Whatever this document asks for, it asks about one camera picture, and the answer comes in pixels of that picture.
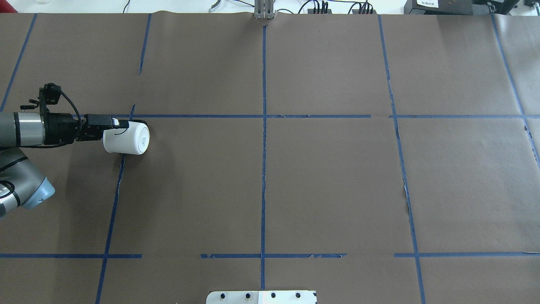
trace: white cup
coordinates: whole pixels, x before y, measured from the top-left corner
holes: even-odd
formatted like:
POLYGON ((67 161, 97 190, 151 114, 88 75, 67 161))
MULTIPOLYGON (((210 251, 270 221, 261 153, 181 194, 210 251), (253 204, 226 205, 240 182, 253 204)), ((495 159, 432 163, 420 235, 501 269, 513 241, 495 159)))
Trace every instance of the white cup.
POLYGON ((103 131, 103 147, 109 153, 141 155, 150 144, 148 126, 141 122, 130 121, 127 129, 103 131))

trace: white floor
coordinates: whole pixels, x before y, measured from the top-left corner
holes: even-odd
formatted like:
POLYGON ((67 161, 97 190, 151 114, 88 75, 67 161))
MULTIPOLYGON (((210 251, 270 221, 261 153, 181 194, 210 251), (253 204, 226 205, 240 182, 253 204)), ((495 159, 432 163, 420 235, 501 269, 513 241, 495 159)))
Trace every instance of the white floor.
MULTIPOLYGON (((513 9, 512 15, 534 15, 536 10, 523 5, 520 1, 518 8, 513 9)), ((19 12, 48 12, 48 13, 119 13, 122 12, 127 0, 9 0, 11 5, 19 12)), ((216 0, 131 0, 127 12, 150 13, 160 10, 171 12, 208 12, 216 0)), ((406 0, 370 0, 374 9, 380 14, 402 14, 406 0)), ((276 0, 275 9, 289 9, 298 12, 304 0, 276 0)), ((330 2, 328 8, 334 14, 346 14, 351 3, 330 2)), ((306 5, 303 12, 312 5, 306 5)), ((221 0, 221 3, 212 12, 242 12, 253 11, 243 3, 234 0, 221 0)))

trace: white metal plate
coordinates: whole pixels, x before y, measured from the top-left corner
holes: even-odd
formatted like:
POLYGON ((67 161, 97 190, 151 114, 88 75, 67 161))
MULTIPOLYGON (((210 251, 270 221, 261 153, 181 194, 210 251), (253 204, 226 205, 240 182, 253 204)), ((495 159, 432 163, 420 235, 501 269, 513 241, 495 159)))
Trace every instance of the white metal plate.
POLYGON ((265 290, 211 292, 206 304, 316 304, 317 292, 312 290, 265 290))

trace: red object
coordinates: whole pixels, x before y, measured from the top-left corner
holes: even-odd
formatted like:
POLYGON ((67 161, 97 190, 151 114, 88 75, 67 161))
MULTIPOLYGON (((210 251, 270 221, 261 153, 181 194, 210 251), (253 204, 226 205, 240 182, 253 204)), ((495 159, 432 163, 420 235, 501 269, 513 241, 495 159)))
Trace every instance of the red object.
POLYGON ((0 0, 0 12, 17 12, 8 0, 0 0))

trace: white bracket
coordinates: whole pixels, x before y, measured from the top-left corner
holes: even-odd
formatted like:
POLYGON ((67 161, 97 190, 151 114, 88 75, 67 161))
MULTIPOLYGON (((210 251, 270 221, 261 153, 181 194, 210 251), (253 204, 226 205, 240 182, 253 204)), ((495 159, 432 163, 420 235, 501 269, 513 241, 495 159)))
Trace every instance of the white bracket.
POLYGON ((316 304, 317 292, 311 290, 264 290, 211 292, 206 304, 316 304))
POLYGON ((274 0, 255 0, 255 19, 273 19, 274 0))

